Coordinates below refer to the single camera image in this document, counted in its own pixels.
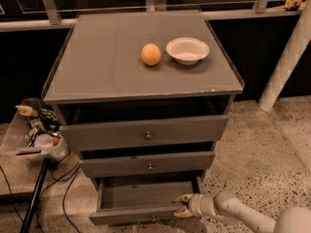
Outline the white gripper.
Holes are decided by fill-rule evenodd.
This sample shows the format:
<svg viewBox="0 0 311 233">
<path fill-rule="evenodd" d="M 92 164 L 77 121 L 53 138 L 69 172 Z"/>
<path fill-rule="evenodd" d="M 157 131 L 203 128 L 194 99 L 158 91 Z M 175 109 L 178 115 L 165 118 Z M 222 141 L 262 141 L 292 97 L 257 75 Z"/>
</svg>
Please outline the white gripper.
<svg viewBox="0 0 311 233">
<path fill-rule="evenodd" d="M 173 213 L 175 217 L 186 218 L 192 217 L 192 215 L 197 217 L 209 216 L 213 219 L 218 219 L 220 217 L 212 196 L 199 193 L 195 193 L 194 195 L 184 194 L 177 197 L 176 202 L 189 203 L 189 209 L 183 206 L 180 210 Z"/>
</svg>

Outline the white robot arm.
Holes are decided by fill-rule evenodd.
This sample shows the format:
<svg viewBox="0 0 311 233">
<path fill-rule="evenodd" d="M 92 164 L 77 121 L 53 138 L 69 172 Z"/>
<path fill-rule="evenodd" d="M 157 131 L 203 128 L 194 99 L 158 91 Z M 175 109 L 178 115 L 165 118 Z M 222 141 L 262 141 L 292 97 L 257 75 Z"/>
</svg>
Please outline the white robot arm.
<svg viewBox="0 0 311 233">
<path fill-rule="evenodd" d="M 291 207 L 282 211 L 276 220 L 243 204 L 235 195 L 220 192 L 216 196 L 194 193 L 179 196 L 182 203 L 175 217 L 208 216 L 224 224 L 244 223 L 254 233 L 311 233 L 311 211 Z"/>
</svg>

